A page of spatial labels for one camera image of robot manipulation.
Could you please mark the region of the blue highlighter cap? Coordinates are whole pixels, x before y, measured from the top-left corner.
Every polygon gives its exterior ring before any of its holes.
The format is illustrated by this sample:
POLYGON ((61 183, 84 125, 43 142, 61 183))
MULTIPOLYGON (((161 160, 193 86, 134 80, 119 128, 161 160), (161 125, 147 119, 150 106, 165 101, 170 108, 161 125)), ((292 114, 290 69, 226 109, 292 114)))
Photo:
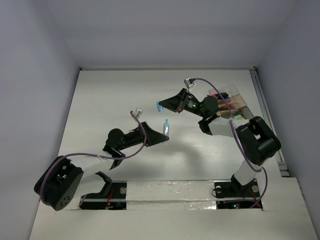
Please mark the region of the blue highlighter cap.
POLYGON ((160 105, 159 101, 156 102, 156 107, 157 107, 157 111, 159 113, 161 113, 164 110, 163 106, 160 105))

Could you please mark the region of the light blue highlighter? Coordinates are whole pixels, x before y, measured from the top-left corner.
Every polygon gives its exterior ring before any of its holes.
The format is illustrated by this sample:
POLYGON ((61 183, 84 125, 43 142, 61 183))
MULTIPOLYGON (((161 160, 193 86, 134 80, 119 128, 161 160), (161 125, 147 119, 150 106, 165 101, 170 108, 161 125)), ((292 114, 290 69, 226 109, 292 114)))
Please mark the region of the light blue highlighter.
POLYGON ((162 133, 166 136, 169 137, 170 134, 170 125, 168 120, 166 119, 164 124, 163 124, 163 129, 162 129, 162 133))

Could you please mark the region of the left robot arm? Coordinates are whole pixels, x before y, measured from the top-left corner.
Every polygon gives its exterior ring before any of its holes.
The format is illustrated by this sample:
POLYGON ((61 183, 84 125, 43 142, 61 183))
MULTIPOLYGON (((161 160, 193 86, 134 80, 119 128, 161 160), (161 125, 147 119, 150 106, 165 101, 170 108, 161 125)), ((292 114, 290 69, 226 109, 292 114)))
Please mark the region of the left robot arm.
POLYGON ((64 208, 82 208, 87 197, 101 197, 110 200, 116 192, 107 170, 118 167, 128 157, 122 150, 139 145, 151 147, 167 142, 169 123, 158 132, 142 122, 135 129, 124 133, 114 128, 108 133, 103 147, 106 156, 91 153, 71 153, 58 156, 34 186, 40 200, 55 211, 64 208))

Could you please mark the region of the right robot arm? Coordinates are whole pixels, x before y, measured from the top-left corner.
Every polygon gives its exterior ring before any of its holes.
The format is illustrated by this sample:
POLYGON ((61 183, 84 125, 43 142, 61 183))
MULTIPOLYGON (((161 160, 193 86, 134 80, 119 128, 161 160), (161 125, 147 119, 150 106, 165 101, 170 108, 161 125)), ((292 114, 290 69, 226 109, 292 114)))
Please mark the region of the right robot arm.
POLYGON ((234 138, 244 160, 232 175, 230 190, 242 196, 248 184, 262 170, 264 162, 281 149, 281 143, 267 123, 259 116, 249 120, 236 120, 218 115, 219 101, 207 95, 202 101, 183 88, 177 95, 161 100, 158 105, 175 113, 187 111, 202 118, 198 122, 204 134, 234 138))

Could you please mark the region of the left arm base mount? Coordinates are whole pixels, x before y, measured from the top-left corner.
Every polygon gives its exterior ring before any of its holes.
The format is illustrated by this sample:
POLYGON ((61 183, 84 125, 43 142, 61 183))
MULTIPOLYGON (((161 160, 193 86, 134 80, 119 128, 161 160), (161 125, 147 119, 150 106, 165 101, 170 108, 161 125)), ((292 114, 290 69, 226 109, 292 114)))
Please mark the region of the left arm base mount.
POLYGON ((100 192, 81 197, 79 208, 82 210, 126 210, 127 181, 113 181, 104 172, 97 172, 104 185, 100 192))

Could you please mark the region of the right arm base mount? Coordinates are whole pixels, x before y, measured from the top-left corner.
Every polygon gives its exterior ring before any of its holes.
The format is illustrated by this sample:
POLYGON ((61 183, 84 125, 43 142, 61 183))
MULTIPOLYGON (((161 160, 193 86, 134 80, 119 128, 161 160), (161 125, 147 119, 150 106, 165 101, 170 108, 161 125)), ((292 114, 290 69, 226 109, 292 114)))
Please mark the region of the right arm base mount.
POLYGON ((216 199, 217 209, 262 209, 261 194, 256 179, 246 185, 241 185, 235 177, 229 181, 214 183, 211 195, 216 199))

